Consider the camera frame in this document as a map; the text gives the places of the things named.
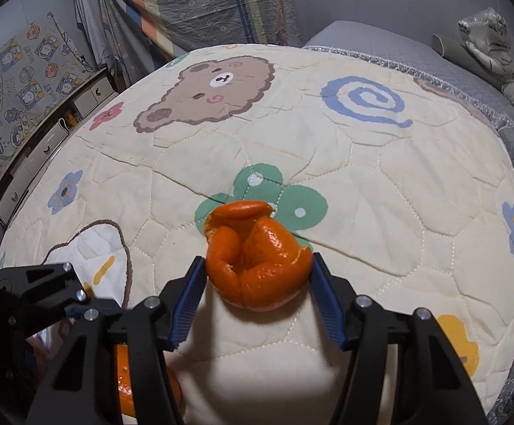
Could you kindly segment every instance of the cartoon patterned cloth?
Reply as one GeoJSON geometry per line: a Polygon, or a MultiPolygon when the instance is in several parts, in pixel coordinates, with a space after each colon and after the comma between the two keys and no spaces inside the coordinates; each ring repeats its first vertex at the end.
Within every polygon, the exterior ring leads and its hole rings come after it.
{"type": "MultiPolygon", "coordinates": [[[[0,266],[58,250],[94,292],[135,305],[205,254],[206,216],[240,199],[270,203],[358,292],[428,306],[492,407],[514,356],[513,167],[476,108],[358,59],[223,46],[157,70],[66,142],[0,266]],[[93,234],[105,223],[112,250],[93,234]]],[[[327,423],[348,355],[323,331],[307,290],[257,314],[209,285],[167,354],[186,422],[327,423]]]]}
{"type": "Polygon", "coordinates": [[[92,72],[52,13],[0,48],[0,180],[55,104],[92,72]]]}

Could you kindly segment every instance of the yellow flower print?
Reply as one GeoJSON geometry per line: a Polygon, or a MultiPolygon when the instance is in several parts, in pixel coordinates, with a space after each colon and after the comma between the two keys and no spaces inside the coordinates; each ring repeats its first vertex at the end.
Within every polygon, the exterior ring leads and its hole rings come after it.
{"type": "Polygon", "coordinates": [[[470,342],[466,335],[466,328],[463,322],[451,314],[440,315],[437,318],[438,324],[452,343],[456,354],[466,368],[466,372],[471,377],[477,370],[479,364],[479,346],[475,342],[470,342]]]}

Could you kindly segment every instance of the pink flower print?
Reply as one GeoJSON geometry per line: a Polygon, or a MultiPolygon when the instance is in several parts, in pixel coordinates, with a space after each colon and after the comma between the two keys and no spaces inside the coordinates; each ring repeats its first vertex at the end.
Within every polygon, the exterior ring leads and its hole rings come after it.
{"type": "Polygon", "coordinates": [[[111,121],[117,115],[121,113],[121,107],[123,106],[123,102],[116,103],[113,107],[108,108],[104,112],[101,112],[94,116],[94,122],[90,126],[90,131],[93,131],[102,123],[106,123],[106,121],[111,121]]]}

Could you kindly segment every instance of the gray mattress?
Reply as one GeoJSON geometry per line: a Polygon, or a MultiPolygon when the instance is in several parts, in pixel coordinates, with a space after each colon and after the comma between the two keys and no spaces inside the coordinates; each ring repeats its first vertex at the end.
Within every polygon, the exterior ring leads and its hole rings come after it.
{"type": "MultiPolygon", "coordinates": [[[[459,89],[469,97],[506,115],[509,120],[499,128],[514,167],[514,109],[501,92],[473,73],[446,61],[431,47],[404,36],[378,29],[359,22],[336,21],[313,36],[306,44],[307,49],[326,50],[323,47],[364,53],[387,61],[404,64],[419,72],[436,77],[459,89]]],[[[497,399],[488,415],[491,425],[501,425],[514,411],[514,364],[497,399]]]]}

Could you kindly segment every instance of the plastic bag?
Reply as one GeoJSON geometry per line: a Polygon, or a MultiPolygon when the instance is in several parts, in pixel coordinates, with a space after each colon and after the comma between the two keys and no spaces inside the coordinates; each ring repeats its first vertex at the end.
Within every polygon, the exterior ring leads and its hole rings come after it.
{"type": "Polygon", "coordinates": [[[493,75],[504,81],[514,76],[514,36],[505,19],[487,8],[458,22],[466,48],[493,75]]]}

